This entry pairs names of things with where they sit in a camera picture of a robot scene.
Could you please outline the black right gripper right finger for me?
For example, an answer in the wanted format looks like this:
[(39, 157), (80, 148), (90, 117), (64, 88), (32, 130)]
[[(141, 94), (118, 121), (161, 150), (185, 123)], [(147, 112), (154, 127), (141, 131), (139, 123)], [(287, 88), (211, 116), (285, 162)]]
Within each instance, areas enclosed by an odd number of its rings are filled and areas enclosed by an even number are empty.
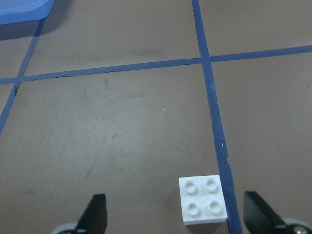
[(256, 192), (244, 192), (243, 220), (251, 234), (286, 234), (282, 218)]

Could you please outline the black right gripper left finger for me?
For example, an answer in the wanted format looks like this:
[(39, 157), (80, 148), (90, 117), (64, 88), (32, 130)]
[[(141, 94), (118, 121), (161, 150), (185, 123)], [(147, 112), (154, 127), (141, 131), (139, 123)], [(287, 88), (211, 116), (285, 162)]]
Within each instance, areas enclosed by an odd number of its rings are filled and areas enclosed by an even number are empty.
[(104, 234), (107, 228), (106, 195), (95, 194), (75, 227), (76, 234)]

